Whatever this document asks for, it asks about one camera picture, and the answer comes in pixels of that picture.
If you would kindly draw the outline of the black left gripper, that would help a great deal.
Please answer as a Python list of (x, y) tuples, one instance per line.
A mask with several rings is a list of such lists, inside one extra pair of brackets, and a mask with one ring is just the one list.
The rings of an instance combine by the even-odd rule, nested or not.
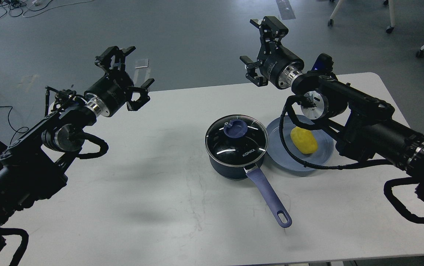
[[(84, 97), (87, 100), (98, 98), (105, 106), (101, 112), (104, 117), (113, 116), (125, 103), (128, 111), (138, 111), (151, 99), (148, 95), (149, 87), (155, 79), (149, 78), (141, 86), (133, 86), (126, 72), (126, 57), (135, 50), (135, 46), (123, 49), (108, 47), (95, 58), (95, 65), (105, 74), (84, 92)], [(132, 100), (134, 93), (139, 94), (136, 100)]]

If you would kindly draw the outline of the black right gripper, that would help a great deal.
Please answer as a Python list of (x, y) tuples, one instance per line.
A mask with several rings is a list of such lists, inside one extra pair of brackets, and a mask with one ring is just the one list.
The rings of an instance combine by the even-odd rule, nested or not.
[[(287, 89), (298, 75), (302, 74), (304, 61), (282, 46), (281, 39), (289, 33), (288, 27), (277, 17), (265, 16), (263, 19), (252, 19), (250, 23), (259, 30), (260, 52), (268, 52), (264, 63), (253, 62), (248, 56), (240, 56), (245, 64), (246, 78), (256, 86), (267, 86), (270, 81), (278, 89)], [(264, 76), (258, 75), (261, 68)]]

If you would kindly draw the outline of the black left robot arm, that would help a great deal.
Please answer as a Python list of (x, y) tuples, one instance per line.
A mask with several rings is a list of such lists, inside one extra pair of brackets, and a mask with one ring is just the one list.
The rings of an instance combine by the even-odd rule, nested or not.
[(95, 65), (104, 75), (83, 95), (47, 86), (47, 92), (56, 93), (52, 111), (46, 111), (40, 122), (11, 145), (0, 142), (0, 252), (6, 245), (5, 236), (21, 237), (11, 266), (21, 261), (29, 235), (24, 229), (4, 228), (8, 219), (65, 187), (65, 172), (75, 159), (99, 158), (107, 153), (108, 144), (84, 128), (94, 125), (99, 116), (113, 116), (124, 105), (129, 111), (138, 111), (150, 100), (148, 88), (154, 79), (135, 86), (126, 72), (126, 57), (135, 49), (109, 47), (97, 56)]

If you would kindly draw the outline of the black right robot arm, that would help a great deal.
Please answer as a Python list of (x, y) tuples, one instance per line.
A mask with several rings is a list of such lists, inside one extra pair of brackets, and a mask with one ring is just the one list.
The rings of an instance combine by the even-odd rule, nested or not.
[[(293, 92), (278, 120), (278, 133), (288, 155), (307, 168), (321, 170), (361, 169), (393, 165), (408, 177), (389, 180), (384, 195), (406, 220), (424, 224), (424, 134), (393, 120), (395, 108), (338, 81), (331, 56), (320, 54), (313, 67), (302, 72), (304, 62), (284, 47), (289, 30), (273, 16), (250, 20), (259, 30), (260, 51), (254, 62), (247, 56), (246, 78), (256, 86), (273, 84)], [(343, 166), (322, 166), (294, 155), (284, 140), (284, 118), (296, 127), (323, 130), (336, 141), (341, 156), (355, 160)]]

